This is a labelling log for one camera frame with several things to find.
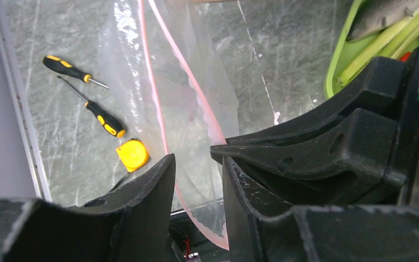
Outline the green celery stalks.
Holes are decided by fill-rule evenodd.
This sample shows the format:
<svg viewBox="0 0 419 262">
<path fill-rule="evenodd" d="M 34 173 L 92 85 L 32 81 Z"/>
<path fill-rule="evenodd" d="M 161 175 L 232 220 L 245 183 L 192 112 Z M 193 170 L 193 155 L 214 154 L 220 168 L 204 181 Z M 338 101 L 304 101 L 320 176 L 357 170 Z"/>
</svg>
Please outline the green celery stalks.
<svg viewBox="0 0 419 262">
<path fill-rule="evenodd" d="M 419 47 L 419 12 L 414 18 L 403 19 L 381 33 L 356 42 L 340 36 L 327 73 L 325 89 L 333 96 L 350 83 L 376 56 L 400 59 Z"/>
</svg>

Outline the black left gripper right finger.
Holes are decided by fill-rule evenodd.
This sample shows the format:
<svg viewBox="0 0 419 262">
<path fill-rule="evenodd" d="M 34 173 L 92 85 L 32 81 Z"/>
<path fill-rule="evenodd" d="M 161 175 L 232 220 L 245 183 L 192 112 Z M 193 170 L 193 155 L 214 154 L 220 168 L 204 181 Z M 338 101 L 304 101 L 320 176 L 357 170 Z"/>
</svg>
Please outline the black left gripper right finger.
<svg viewBox="0 0 419 262">
<path fill-rule="evenodd" d="M 231 261 L 419 261 L 419 209 L 292 205 L 223 159 Z"/>
</svg>

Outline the clear zip top bag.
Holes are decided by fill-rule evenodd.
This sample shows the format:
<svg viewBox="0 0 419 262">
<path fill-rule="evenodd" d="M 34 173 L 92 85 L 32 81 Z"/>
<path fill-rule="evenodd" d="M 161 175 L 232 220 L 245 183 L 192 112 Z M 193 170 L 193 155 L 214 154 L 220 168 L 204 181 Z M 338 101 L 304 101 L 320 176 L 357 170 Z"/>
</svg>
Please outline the clear zip top bag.
<svg viewBox="0 0 419 262">
<path fill-rule="evenodd" d="M 210 148 L 238 135 L 238 101 L 195 7 L 114 1 L 98 62 L 150 163 L 175 155 L 181 206 L 204 237 L 228 249 L 222 168 Z"/>
</svg>

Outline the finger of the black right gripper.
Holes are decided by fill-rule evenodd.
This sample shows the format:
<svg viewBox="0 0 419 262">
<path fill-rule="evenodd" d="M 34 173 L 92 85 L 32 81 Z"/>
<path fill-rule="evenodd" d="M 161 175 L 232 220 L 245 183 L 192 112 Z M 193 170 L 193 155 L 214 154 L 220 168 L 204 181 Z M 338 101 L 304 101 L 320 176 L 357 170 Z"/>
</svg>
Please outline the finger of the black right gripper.
<svg viewBox="0 0 419 262">
<path fill-rule="evenodd" d="M 317 138 L 336 127 L 356 109 L 401 123 L 404 82 L 410 79 L 417 57 L 406 61 L 384 57 L 371 60 L 350 85 L 307 113 L 259 132 L 228 138 L 229 145 L 294 145 Z"/>
<path fill-rule="evenodd" d="M 397 129 L 395 120 L 356 109 L 299 143 L 213 146 L 211 156 L 232 158 L 292 204 L 372 204 L 398 193 L 406 180 L 393 165 Z"/>
</svg>

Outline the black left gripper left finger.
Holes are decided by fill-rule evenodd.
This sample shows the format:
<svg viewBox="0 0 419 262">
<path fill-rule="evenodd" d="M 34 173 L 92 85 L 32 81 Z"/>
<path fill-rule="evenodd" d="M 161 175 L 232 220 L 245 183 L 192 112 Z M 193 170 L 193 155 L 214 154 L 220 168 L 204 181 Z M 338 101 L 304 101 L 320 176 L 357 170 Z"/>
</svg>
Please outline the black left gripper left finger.
<svg viewBox="0 0 419 262">
<path fill-rule="evenodd" d="M 176 160 L 83 206 L 0 198 L 0 261 L 164 261 Z"/>
</svg>

